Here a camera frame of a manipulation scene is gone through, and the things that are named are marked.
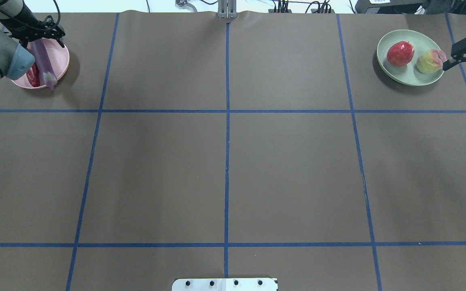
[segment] white bracket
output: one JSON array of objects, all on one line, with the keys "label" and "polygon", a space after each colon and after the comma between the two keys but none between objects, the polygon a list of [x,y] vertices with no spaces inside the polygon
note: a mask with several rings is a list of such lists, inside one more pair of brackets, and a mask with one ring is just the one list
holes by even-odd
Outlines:
[{"label": "white bracket", "polygon": [[237,0],[218,0],[219,18],[237,18]]},{"label": "white bracket", "polygon": [[172,291],[278,291],[275,278],[178,279]]}]

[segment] apple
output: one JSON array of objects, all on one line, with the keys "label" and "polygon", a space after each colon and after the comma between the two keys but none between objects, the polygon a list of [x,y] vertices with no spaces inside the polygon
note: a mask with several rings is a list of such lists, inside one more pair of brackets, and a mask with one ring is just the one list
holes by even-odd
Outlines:
[{"label": "apple", "polygon": [[405,66],[415,54],[415,48],[407,41],[399,41],[388,50],[387,59],[395,66]]},{"label": "apple", "polygon": [[418,57],[416,68],[424,74],[432,74],[443,67],[444,61],[447,61],[445,53],[442,50],[433,48]]}]

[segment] green plate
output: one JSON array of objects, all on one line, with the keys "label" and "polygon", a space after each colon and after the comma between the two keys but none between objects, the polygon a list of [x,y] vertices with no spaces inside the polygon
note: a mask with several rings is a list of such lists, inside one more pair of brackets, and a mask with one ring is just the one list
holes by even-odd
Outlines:
[{"label": "green plate", "polygon": [[[387,60],[390,47],[399,41],[408,41],[415,48],[415,54],[409,64],[401,67],[392,65]],[[384,35],[377,45],[377,60],[381,68],[393,80],[409,85],[424,86],[432,84],[442,77],[443,70],[438,70],[432,74],[424,74],[416,68],[416,60],[422,53],[430,49],[440,49],[440,47],[429,37],[420,32],[410,30],[397,30]]]}]

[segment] white plate with screw holes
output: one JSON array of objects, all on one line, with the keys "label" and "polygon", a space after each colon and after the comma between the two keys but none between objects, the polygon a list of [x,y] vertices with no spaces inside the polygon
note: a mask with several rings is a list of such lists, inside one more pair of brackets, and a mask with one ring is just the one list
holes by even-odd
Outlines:
[{"label": "white plate with screw holes", "polygon": [[172,291],[277,291],[275,278],[178,279]]},{"label": "white plate with screw holes", "polygon": [[[399,41],[408,41],[415,48],[413,59],[409,64],[401,67],[392,65],[387,54],[390,47]],[[396,30],[384,35],[377,45],[377,61],[382,70],[393,80],[409,86],[424,86],[432,84],[442,77],[443,70],[432,74],[424,74],[416,68],[416,60],[422,53],[430,49],[440,49],[432,39],[420,32],[410,30]]]}]

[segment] red fruit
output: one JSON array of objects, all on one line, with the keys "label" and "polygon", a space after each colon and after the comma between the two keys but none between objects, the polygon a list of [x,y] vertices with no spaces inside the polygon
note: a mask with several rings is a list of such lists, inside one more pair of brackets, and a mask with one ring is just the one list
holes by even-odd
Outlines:
[{"label": "red fruit", "polygon": [[28,78],[28,82],[30,82],[30,85],[32,85],[32,87],[40,86],[39,69],[37,68],[37,65],[35,63],[30,68],[30,70],[26,72],[26,77]]},{"label": "red fruit", "polygon": [[388,50],[387,59],[395,66],[405,66],[415,54],[415,48],[407,41],[399,41]]}]

